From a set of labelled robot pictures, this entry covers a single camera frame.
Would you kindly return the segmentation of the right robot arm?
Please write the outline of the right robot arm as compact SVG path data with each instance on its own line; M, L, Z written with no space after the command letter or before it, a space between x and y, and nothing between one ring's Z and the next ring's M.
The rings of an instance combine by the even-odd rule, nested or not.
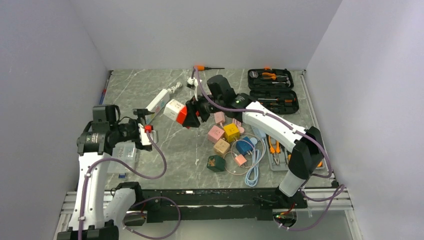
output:
M210 94L206 94L199 80L188 79L187 86L194 90L194 96L185 103L187 113L182 126L198 128L211 114L223 112L229 118L255 127L278 141L291 153L291 158L275 200L280 207L289 207L295 201L296 192L309 180L326 155L320 130L291 123L248 94L235 93L228 80L220 74L206 83Z

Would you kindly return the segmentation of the yellow cube socket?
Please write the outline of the yellow cube socket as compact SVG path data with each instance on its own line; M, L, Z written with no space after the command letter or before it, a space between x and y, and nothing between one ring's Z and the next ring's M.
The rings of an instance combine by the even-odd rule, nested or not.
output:
M227 124L223 127L224 137L227 142L232 143L240 138L240 131L235 123Z

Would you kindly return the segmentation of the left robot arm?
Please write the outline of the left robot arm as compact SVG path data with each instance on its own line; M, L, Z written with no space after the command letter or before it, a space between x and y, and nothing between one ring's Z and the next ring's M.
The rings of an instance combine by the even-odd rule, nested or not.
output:
M152 112L135 108L133 114L135 119L123 123L117 105L92 108L92 120L76 141L79 180L75 205L67 229L57 234L58 240L117 240L127 210L137 210L143 205L140 184L124 182L116 188L110 206L104 206L108 168L110 162L115 161L114 147L131 141L139 150L153 148L148 134L154 130L146 125L146 116Z

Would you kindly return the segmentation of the light blue power strip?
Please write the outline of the light blue power strip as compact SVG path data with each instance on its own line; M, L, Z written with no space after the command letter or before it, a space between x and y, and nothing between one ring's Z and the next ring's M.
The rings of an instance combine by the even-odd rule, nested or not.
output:
M265 140L267 138L266 133L263 130L260 130L259 128L255 127L255 126L251 126L251 129L254 133L254 135L261 140Z

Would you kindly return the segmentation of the pink power strip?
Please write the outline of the pink power strip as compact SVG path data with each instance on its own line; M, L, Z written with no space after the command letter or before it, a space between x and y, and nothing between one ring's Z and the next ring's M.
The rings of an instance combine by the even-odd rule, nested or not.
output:
M222 111L214 113L213 116L217 125L222 126L226 122L225 114Z

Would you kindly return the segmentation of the light blue round plug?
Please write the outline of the light blue round plug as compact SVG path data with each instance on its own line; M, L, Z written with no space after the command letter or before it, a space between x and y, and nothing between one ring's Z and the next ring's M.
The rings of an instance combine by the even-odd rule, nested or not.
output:
M256 144L258 143L258 140L255 137L251 137L249 140L253 146L256 146Z

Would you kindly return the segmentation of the pink round plug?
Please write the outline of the pink round plug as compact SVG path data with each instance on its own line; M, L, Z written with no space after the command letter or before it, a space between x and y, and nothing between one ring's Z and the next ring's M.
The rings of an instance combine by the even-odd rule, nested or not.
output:
M239 133L242 135L245 132L245 129L242 126L237 126Z

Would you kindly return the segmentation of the dark blue cube socket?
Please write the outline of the dark blue cube socket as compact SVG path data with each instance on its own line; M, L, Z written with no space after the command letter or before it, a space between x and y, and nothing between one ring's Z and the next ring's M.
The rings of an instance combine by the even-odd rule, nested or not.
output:
M240 140L238 140L235 143L235 147L237 151L243 156L251 154L255 148L255 146L252 145L250 138L248 136L245 136L241 138Z

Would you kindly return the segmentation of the salmon usb charger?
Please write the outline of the salmon usb charger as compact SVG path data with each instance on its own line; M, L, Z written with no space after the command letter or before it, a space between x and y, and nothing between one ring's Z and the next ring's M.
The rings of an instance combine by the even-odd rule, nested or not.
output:
M242 155L239 154L234 158L235 163L241 167L241 168L245 168L247 166L247 159Z

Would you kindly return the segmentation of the beige cube socket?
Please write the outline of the beige cube socket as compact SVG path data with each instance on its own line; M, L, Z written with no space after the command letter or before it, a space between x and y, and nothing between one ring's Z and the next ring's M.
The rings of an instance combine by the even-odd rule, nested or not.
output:
M225 157L229 149L230 149L230 144L222 138L220 138L213 146L214 152L222 158Z

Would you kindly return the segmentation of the pink cube socket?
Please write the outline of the pink cube socket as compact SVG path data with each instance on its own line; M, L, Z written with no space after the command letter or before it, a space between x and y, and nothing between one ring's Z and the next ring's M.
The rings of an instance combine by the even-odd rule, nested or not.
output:
M210 142L216 144L220 139L223 138L224 134L225 131L222 128L218 127L217 125L214 125L207 133L207 139Z

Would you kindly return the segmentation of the green cube socket lion print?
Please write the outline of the green cube socket lion print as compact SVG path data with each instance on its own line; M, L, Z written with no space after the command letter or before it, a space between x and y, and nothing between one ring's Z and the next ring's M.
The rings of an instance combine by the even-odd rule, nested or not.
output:
M226 170L226 160L219 155L211 155L208 157L206 168L217 173Z

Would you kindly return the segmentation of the white cube socket tiger print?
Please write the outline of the white cube socket tiger print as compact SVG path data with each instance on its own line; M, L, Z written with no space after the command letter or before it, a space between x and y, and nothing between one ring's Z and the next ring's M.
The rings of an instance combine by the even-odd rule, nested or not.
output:
M171 99L165 105L163 114L176 122L180 112L183 110L184 107L185 105L181 102L177 101L176 99Z

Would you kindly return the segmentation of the white power strip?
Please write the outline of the white power strip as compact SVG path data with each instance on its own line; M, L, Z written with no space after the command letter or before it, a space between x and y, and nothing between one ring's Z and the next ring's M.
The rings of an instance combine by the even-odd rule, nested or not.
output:
M170 91L168 89L162 89L156 97L147 105L146 109L152 114L145 116L145 122L150 124L156 115L165 107L170 100Z

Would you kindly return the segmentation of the red cube socket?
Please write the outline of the red cube socket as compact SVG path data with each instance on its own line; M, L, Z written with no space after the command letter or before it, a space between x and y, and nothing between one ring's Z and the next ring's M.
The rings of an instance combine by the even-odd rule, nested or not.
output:
M179 123L180 125L183 125L186 117L187 117L187 107L184 106L178 112L178 115L177 115L177 118L176 118L176 122Z

